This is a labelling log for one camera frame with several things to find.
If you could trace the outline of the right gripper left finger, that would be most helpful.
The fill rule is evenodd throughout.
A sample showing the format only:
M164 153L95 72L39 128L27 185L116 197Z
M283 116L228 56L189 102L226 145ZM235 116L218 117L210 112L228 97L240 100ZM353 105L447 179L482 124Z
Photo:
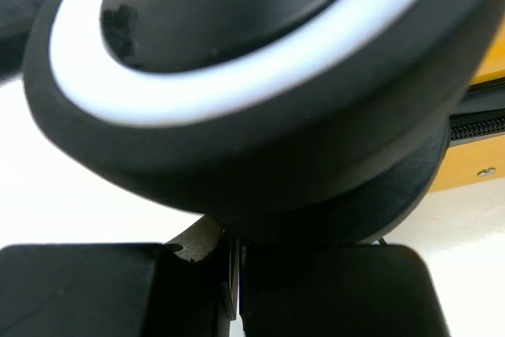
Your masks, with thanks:
M237 240L204 216L170 240L161 271L169 336L228 336L237 318Z

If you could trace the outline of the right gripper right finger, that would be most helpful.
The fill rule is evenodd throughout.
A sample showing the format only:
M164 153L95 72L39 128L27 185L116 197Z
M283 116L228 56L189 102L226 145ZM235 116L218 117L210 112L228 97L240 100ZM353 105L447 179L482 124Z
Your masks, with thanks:
M263 303L269 295L271 260L259 246L240 245L239 313L245 336L274 336L271 308Z

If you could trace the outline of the yellow Pikachu suitcase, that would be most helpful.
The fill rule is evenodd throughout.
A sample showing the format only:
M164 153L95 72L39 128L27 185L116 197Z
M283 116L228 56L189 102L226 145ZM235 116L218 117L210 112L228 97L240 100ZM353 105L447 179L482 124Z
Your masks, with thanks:
M364 242L425 195L504 0L1 0L62 153L265 245Z

